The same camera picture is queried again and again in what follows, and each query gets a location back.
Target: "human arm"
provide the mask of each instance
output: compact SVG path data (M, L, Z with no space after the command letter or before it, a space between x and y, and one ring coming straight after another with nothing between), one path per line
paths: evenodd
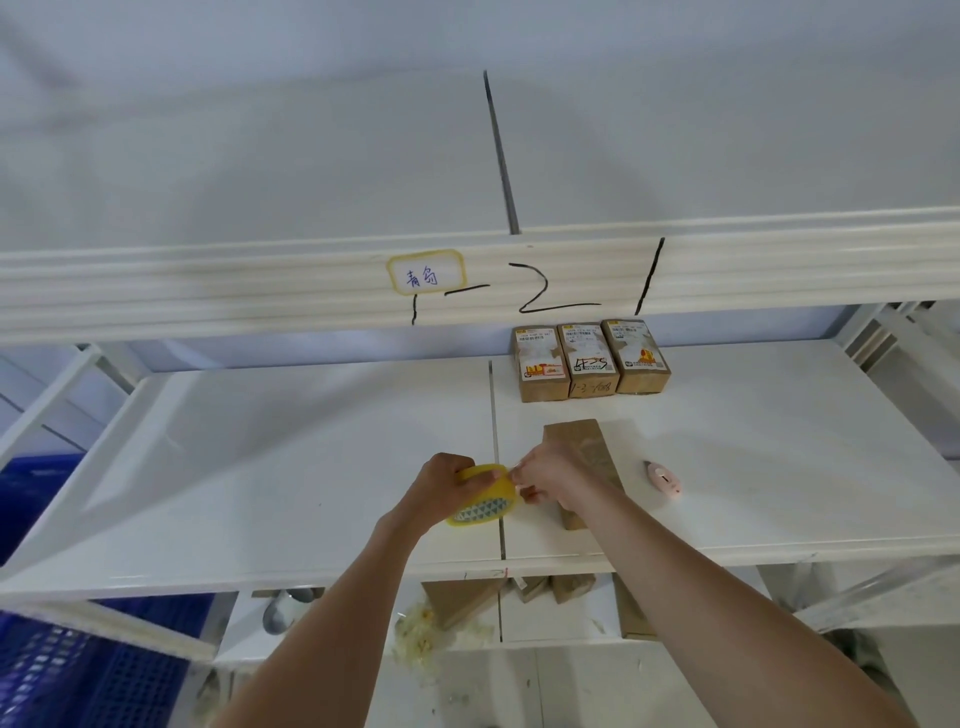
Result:
M587 524L721 728L907 728L914 723L843 654L686 544L564 444L513 472Z
M430 527L495 478L483 473L458 482L456 473L472 465L446 453L426 462L356 560L220 714L217 728L363 726L407 559Z

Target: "hand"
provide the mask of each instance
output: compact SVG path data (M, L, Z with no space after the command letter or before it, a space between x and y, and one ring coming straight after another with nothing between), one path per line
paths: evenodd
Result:
M510 472L510 478L526 502L556 500L574 512L584 495L606 485L569 443L537 445Z
M391 515L419 538L436 523L449 518L467 501L493 485L501 472L480 473L460 481L457 473L475 465L473 458L438 452L420 468L420 474Z

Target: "forearm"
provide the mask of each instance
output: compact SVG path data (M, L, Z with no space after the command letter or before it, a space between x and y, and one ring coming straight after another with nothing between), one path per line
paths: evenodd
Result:
M911 726L853 663L606 484L577 512L718 725Z
M393 515L222 713L220 728L367 719L396 592L417 542Z

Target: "small brown box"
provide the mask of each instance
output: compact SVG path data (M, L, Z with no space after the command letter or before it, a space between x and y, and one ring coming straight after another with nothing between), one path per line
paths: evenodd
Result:
M522 401L558 401L570 396L570 371L554 327L515 328L511 349Z
M516 592L520 595L520 601L526 604L543 594L550 586L549 576L515 576Z
M570 398L585 400L616 393L620 373L599 324L563 324L558 327L570 371Z
M583 596L597 583L593 573L566 573L561 576L551 576L550 584L553 587L553 598L558 604L564 604L570 599Z
M616 591L616 613L620 618L620 636L624 640L657 641L657 633L640 611L636 599L630 594L619 574L613 575L613 588Z
M496 601L507 579L425 581L421 585L433 607L437 626L446 631L459 627Z
M647 325L642 321L607 320L601 326L616 368L620 370L617 393L653 395L662 392L670 378L670 367Z
M607 441L603 439L603 431L596 420L574 420L569 423L554 423L543 426L543 442L566 442L577 448L589 465L614 487L623 490L620 475L613 464ZM564 528L568 531L577 531L586 528L587 524L573 511L560 506L560 517Z

